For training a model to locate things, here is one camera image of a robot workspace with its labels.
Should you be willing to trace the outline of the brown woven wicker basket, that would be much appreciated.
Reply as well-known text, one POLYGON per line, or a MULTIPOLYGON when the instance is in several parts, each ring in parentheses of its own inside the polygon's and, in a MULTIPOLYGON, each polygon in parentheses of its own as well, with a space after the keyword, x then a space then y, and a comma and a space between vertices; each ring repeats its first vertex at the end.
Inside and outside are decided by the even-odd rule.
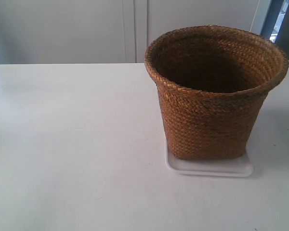
POLYGON ((167 147, 182 160, 240 157, 269 92, 289 61, 274 43, 225 26, 167 32, 145 52, 167 147))

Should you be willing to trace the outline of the white plastic tray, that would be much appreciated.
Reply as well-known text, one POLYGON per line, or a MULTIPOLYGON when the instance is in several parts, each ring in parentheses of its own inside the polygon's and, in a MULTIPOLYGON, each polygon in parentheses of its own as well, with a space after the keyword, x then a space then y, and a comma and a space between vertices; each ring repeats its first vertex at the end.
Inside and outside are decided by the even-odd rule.
POLYGON ((181 160, 165 146, 165 163, 169 170, 182 175, 246 178, 254 171, 247 153, 235 159, 181 160))

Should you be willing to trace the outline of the white cabinet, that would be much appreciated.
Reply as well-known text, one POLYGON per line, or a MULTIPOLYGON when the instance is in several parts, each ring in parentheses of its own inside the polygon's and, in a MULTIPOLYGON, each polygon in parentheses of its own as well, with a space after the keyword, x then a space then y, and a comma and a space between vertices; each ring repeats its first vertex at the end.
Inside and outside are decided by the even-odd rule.
POLYGON ((0 0, 0 64, 138 63, 177 28, 260 33, 268 0, 0 0))

